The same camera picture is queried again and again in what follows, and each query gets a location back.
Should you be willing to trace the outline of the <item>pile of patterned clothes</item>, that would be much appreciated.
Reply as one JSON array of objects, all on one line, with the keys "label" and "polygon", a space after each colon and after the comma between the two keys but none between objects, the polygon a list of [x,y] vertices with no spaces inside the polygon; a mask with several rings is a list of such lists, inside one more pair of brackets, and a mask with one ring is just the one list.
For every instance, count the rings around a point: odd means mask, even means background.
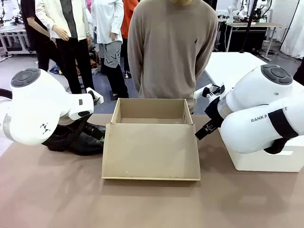
[{"label": "pile of patterned clothes", "polygon": [[[95,49],[95,44],[92,43],[89,47],[89,57],[91,62],[91,69],[92,69],[92,75],[97,75],[101,73],[101,59],[99,57],[98,52]],[[52,68],[50,68],[50,73],[56,74],[56,75],[63,75],[63,72],[60,70],[58,65],[54,65]]]}]

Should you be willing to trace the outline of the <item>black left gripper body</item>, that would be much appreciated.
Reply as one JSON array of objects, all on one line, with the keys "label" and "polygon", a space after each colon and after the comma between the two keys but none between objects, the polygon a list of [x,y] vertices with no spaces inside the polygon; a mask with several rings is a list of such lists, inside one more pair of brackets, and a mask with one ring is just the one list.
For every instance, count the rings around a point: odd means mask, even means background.
[{"label": "black left gripper body", "polygon": [[92,137],[104,137],[106,127],[102,125],[96,125],[92,123],[86,123],[84,127],[84,133]]}]

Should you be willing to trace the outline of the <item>grey background desk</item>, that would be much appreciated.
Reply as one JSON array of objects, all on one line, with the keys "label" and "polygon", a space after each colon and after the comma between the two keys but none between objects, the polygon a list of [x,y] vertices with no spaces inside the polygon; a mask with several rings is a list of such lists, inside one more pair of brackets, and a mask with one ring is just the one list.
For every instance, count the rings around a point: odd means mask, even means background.
[{"label": "grey background desk", "polygon": [[7,57],[31,54],[30,43],[24,25],[1,27],[0,42]]}]

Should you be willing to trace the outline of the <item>black tripod pole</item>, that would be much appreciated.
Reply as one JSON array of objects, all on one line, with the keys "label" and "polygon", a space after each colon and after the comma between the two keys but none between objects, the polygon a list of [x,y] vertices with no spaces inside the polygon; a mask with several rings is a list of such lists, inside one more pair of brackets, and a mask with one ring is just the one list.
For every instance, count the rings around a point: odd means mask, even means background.
[{"label": "black tripod pole", "polygon": [[250,31],[251,23],[252,23],[254,14],[255,14],[254,12],[255,12],[255,8],[257,6],[257,2],[258,2],[258,0],[254,0],[253,4],[252,4],[250,16],[249,16],[249,21],[247,23],[247,29],[246,29],[246,33],[245,33],[245,36],[244,36],[242,47],[240,49],[240,53],[244,53],[245,45],[246,45],[246,42],[247,42],[247,37],[249,35],[249,31]]}]

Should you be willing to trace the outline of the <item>black leather buckle shoe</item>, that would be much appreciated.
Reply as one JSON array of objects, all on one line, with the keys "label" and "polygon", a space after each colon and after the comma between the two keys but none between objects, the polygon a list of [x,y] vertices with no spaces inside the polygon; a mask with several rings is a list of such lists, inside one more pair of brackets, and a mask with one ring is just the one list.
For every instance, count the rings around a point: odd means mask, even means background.
[{"label": "black leather buckle shoe", "polygon": [[103,152],[104,140],[98,140],[84,132],[52,135],[44,143],[51,151],[68,151],[80,156],[91,156]]}]

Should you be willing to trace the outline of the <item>white curtain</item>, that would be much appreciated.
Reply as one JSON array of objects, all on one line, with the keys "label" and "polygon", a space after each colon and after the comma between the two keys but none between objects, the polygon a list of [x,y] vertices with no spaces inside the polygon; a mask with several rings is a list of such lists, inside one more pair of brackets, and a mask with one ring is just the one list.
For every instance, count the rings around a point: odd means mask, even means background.
[{"label": "white curtain", "polygon": [[292,22],[280,51],[294,58],[304,58],[304,0],[298,0]]}]

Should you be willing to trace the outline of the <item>brown cardboard shoe box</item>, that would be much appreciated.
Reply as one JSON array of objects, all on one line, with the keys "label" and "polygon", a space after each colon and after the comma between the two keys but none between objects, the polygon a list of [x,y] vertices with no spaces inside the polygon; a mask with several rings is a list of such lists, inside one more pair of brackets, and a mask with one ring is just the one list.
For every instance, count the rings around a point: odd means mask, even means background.
[{"label": "brown cardboard shoe box", "polygon": [[102,178],[199,181],[198,144],[187,101],[120,98],[106,125]]}]

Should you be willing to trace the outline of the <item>person in beige sweater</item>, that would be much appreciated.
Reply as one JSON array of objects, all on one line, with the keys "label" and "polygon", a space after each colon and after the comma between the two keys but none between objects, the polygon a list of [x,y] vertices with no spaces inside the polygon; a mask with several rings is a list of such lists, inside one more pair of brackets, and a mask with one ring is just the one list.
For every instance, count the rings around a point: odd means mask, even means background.
[{"label": "person in beige sweater", "polygon": [[140,98],[185,99],[194,92],[213,51],[216,11],[204,0],[141,0],[128,33],[128,61]]}]

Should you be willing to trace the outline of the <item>white plastic storage box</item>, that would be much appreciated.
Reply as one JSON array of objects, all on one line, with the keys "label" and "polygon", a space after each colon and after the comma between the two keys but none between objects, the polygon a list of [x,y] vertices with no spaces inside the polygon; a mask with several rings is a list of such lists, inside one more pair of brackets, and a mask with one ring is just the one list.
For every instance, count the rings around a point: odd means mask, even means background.
[{"label": "white plastic storage box", "polygon": [[286,142],[277,154],[265,151],[281,136],[272,126],[225,126],[220,135],[238,171],[299,172],[304,167],[304,135]]}]

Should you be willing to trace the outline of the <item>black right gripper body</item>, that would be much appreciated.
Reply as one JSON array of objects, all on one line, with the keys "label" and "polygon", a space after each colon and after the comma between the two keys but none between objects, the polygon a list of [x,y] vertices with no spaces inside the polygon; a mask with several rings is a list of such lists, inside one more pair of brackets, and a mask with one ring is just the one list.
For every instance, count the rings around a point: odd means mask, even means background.
[{"label": "black right gripper body", "polygon": [[208,129],[219,128],[224,120],[218,111],[219,101],[220,101],[220,99],[219,99],[219,97],[217,97],[205,109],[206,115],[210,118],[210,121],[206,123],[206,126]]}]

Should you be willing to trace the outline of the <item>background table with grey legs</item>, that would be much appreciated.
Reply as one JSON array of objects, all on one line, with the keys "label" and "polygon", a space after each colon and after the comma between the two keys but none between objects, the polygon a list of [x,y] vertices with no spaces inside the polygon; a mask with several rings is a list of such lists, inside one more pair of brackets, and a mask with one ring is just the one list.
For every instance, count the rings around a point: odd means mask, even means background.
[{"label": "background table with grey legs", "polygon": [[[231,27],[230,33],[229,33],[229,36],[228,36],[228,43],[225,46],[225,52],[228,52],[229,51],[229,47],[230,47],[230,41],[231,41],[231,36],[232,36],[233,28],[247,28],[247,23],[241,23],[241,22],[238,22],[238,23],[227,23],[227,22],[225,22],[225,24],[226,24],[226,27],[228,27],[228,26]],[[283,25],[278,24],[278,23],[256,23],[256,22],[254,22],[253,24],[251,24],[250,28],[267,28],[268,30],[270,30],[271,28],[273,28],[272,34],[270,36],[270,40],[268,42],[268,46],[267,46],[266,52],[265,52],[264,55],[262,55],[263,59],[271,62],[272,60],[268,57],[268,53],[269,53],[269,50],[270,50],[270,48],[272,46],[272,43],[273,43],[273,40],[274,40],[274,34],[276,33],[276,29],[277,28],[285,29],[286,26],[283,26]]]}]

